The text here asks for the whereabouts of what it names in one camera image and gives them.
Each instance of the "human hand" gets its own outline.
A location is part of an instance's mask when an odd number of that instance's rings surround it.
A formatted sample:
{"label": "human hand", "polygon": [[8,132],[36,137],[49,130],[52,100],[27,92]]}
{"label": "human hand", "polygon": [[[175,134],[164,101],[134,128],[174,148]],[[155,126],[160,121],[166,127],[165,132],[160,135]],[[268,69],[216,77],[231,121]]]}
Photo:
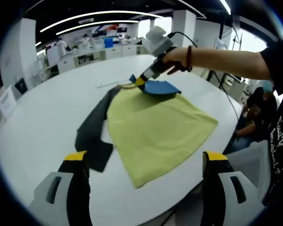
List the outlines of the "human hand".
{"label": "human hand", "polygon": [[174,66],[167,74],[173,74],[180,70],[180,67],[176,64],[179,64],[181,67],[187,67],[187,48],[175,48],[168,52],[162,59],[164,64],[167,64],[166,70]]}

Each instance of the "yellow-green towel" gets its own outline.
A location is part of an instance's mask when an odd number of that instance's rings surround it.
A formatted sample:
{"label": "yellow-green towel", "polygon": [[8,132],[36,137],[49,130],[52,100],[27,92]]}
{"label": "yellow-green towel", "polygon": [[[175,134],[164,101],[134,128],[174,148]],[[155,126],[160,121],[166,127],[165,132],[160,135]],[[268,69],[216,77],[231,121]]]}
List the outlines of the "yellow-green towel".
{"label": "yellow-green towel", "polygon": [[217,124],[180,94],[167,100],[124,89],[108,110],[110,136],[135,187],[182,163]]}

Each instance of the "ceiling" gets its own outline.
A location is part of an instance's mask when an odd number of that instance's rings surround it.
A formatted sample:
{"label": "ceiling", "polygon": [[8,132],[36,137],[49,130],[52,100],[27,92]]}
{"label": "ceiling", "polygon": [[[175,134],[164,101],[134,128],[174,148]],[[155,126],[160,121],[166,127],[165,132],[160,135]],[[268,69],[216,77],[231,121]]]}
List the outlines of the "ceiling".
{"label": "ceiling", "polygon": [[[225,8],[220,3],[219,0],[184,0],[188,4],[195,7],[201,13],[205,14],[207,20],[220,23],[221,16],[220,12],[226,14]],[[232,10],[232,14],[243,16],[251,21],[256,22],[257,24],[265,27],[271,33],[276,35],[273,24],[268,19],[268,16],[261,5],[254,4],[254,0],[226,0]],[[51,25],[60,20],[90,13],[96,11],[107,11],[107,10],[131,10],[131,11],[140,11],[140,12],[152,12],[161,9],[188,9],[193,11],[183,3],[177,0],[81,0],[81,1],[61,1],[61,0],[42,0],[35,1],[37,4],[33,6],[33,1],[30,2],[30,5],[26,6],[24,17],[34,19],[36,23],[36,42],[42,41],[46,43],[50,40],[57,38],[56,33],[62,30],[78,26],[79,20],[94,18],[94,21],[107,21],[107,20],[128,20],[134,15],[132,14],[103,14],[103,15],[94,15],[81,17],[65,23],[59,24],[55,27],[52,27],[42,33],[40,30],[45,28],[48,25]],[[172,16],[172,13],[160,14],[161,16]],[[226,20],[226,24],[230,25],[231,19]],[[253,29],[250,26],[247,26],[241,23],[241,27],[250,30],[251,32],[256,33],[256,29]],[[268,39],[264,34],[258,34],[263,39]]]}

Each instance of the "white round table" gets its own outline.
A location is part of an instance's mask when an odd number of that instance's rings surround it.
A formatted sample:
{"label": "white round table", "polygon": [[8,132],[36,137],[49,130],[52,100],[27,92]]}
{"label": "white round table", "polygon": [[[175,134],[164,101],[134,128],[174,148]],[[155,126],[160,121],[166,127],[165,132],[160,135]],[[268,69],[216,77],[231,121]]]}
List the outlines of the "white round table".
{"label": "white round table", "polygon": [[[93,63],[58,75],[25,93],[0,127],[0,165],[11,190],[28,206],[33,191],[65,156],[75,153],[76,131],[115,84],[99,83],[139,76],[153,56],[128,56]],[[204,144],[178,167],[141,188],[134,188],[120,156],[113,151],[103,173],[90,170],[90,216],[94,226],[135,226],[165,212],[202,180],[202,153],[222,153],[237,118],[224,92],[193,75],[159,77],[182,91],[199,109],[218,120]],[[234,100],[238,114],[241,106]],[[112,142],[104,124],[102,140]]]}

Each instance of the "blue container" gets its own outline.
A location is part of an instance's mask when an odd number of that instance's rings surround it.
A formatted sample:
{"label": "blue container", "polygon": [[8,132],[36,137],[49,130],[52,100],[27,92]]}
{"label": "blue container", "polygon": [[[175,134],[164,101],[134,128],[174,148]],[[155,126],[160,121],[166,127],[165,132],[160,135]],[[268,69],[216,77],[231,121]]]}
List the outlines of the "blue container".
{"label": "blue container", "polygon": [[113,47],[113,38],[105,38],[105,48]]}

